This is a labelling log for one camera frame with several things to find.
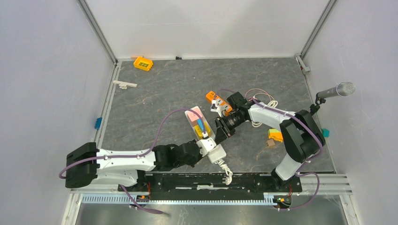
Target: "gray tabletop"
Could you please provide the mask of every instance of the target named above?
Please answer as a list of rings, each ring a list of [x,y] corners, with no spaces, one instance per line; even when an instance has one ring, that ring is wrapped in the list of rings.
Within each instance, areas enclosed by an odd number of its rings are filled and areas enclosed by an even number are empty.
[[[159,60],[149,72],[136,69],[131,61],[123,62],[119,81],[137,83],[138,87],[116,88],[107,121],[103,149],[144,150],[150,148],[159,124],[172,110],[199,106],[216,131],[214,118],[206,100],[209,91],[225,88],[243,95],[252,88],[261,88],[279,102],[277,108],[289,111],[309,110],[311,99],[305,78],[295,58]],[[231,94],[219,93],[226,100]],[[265,95],[260,100],[268,102]],[[246,122],[231,138],[222,142],[227,152],[226,163],[233,172],[271,172],[283,159],[286,149],[276,142],[267,148],[267,131],[262,125],[253,128]],[[195,134],[183,112],[171,115],[165,122],[157,144],[180,145],[195,139]],[[327,148],[325,154],[303,171],[331,172]],[[182,166],[170,173],[221,172],[218,165],[203,158],[194,168]]]

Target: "pink block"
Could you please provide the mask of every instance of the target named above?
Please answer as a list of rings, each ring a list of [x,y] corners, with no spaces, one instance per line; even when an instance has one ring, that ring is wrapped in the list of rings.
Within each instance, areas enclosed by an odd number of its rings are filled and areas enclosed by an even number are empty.
[[[200,111],[199,108],[194,108],[192,110],[197,112],[200,115],[201,118],[203,117],[202,112]],[[191,112],[191,111],[187,111],[187,115],[188,115],[188,118],[189,118],[189,120],[191,122],[195,122],[196,120],[199,120],[199,117],[196,114],[194,114],[193,112]]]

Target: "yellow connector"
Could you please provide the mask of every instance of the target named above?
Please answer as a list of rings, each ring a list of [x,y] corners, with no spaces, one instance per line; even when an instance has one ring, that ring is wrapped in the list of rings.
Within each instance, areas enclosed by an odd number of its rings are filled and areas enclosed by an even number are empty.
[[[208,135],[211,135],[211,130],[209,125],[205,122],[205,127],[206,127],[206,132],[208,133]],[[196,134],[202,139],[203,138],[203,134],[202,134],[202,129],[200,129],[199,125],[196,125],[195,127],[195,132]]]
[[[149,71],[153,66],[153,62],[152,60],[149,59],[145,59],[142,57],[138,57],[135,61],[134,61],[134,67],[138,68],[138,69],[142,69],[145,71]]]
[[[277,129],[269,129],[268,130],[268,138],[274,139],[275,141],[283,142],[282,133]]]

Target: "white wall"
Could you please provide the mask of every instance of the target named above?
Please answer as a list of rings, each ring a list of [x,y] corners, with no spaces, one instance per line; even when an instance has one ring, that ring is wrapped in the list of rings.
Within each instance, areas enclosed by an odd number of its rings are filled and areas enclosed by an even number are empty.
[[[87,0],[119,59],[299,53],[327,0]]]
[[[58,172],[93,138],[113,65],[76,0],[0,5],[0,224],[60,224]]]
[[[397,12],[396,0],[340,0],[305,58],[313,93],[344,81],[357,87],[319,114],[365,225],[398,220]]]

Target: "silver microphone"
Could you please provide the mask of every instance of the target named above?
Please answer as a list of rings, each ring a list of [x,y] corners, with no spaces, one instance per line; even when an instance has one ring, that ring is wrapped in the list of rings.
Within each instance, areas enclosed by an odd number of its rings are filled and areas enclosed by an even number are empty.
[[[316,96],[320,99],[325,99],[329,97],[335,96],[349,96],[350,94],[355,92],[355,86],[351,82],[342,82],[339,83],[334,88],[329,88],[327,90],[320,91],[316,94]]]

